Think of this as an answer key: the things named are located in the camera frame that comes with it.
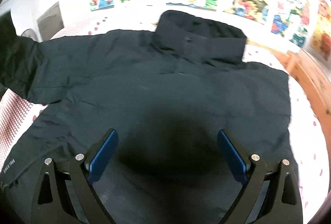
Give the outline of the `large black jacket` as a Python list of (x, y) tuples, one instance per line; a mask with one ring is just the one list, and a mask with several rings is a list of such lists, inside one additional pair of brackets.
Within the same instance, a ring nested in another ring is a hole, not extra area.
[(1, 172), (30, 222), (44, 160), (73, 159), (108, 129), (119, 144), (95, 188), (118, 223), (217, 223), (237, 183), (217, 146), (224, 129), (263, 160), (294, 162), (288, 75), (242, 60), (243, 32), (169, 10), (154, 32), (36, 42), (1, 16), (1, 83), (46, 109)]

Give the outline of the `pink patterned bed quilt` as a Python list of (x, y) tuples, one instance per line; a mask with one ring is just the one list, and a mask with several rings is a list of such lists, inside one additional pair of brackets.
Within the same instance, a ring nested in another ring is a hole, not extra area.
[[(273, 69), (283, 71), (288, 75), (288, 89), (291, 106), (291, 117), (288, 131), (291, 150), (295, 158), (295, 161), (290, 163), (293, 167), (299, 185), (303, 223), (308, 223), (323, 204), (329, 188), (329, 160), (321, 124), (315, 117), (310, 103), (305, 97), (303, 89), (299, 83), (289, 75), (289, 72), (284, 69), (282, 64), (273, 56), (273, 54), (271, 54), (268, 50), (250, 46), (246, 43), (242, 60), (245, 63), (261, 63)], [(95, 186), (99, 181), (93, 183), (92, 185), (97, 195), (98, 193)], [(71, 181), (65, 181), (65, 183), (78, 219), (83, 221), (83, 223), (88, 223), (88, 220), (79, 205), (78, 198), (74, 192)], [(267, 181), (263, 183), (258, 200), (245, 223), (252, 223), (252, 221), (254, 221), (258, 216), (268, 189), (268, 185), (269, 183)], [(5, 200), (5, 206), (2, 209), (2, 213), (6, 214), (5, 222), (16, 223), (21, 221), (26, 223), (18, 216), (14, 208), (10, 205), (4, 195), (2, 186), (1, 196), (3, 196)], [(104, 198), (101, 198), (99, 195), (98, 197), (106, 209)], [(15, 211), (14, 216), (8, 215), (10, 210)]]

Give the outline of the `yellow bear drawing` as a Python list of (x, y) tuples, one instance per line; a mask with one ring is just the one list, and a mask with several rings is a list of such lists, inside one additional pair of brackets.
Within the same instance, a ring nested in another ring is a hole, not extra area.
[(324, 61), (330, 61), (330, 5), (325, 0), (319, 0), (317, 25), (310, 46)]

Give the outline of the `grey electric fan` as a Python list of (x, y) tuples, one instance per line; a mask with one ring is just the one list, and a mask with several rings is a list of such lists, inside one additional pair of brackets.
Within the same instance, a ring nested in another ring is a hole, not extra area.
[(27, 29), (27, 30), (23, 31), (21, 36), (30, 38), (30, 39), (32, 39), (36, 42), (39, 41), (38, 36), (37, 36), (36, 32), (33, 29)]

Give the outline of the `2024 dragon drawing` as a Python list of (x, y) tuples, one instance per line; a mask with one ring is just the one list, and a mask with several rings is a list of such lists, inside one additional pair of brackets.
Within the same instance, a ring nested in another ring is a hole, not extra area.
[(303, 47), (310, 24), (310, 5), (310, 0), (278, 0), (271, 32)]

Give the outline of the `wooden bed frame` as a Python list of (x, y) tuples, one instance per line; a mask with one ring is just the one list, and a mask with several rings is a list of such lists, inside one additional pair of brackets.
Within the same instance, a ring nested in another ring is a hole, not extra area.
[(264, 45), (247, 41), (248, 44), (269, 50), (283, 67), (300, 84), (307, 95), (313, 112), (321, 123), (324, 135), (330, 137), (330, 80), (309, 54), (289, 43), (281, 46)]

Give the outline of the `grey board against wall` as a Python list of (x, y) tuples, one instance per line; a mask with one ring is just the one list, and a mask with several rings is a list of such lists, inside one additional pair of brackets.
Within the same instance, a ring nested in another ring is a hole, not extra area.
[(37, 19), (38, 30), (42, 41), (51, 39), (64, 28), (59, 2), (52, 5), (41, 17)]

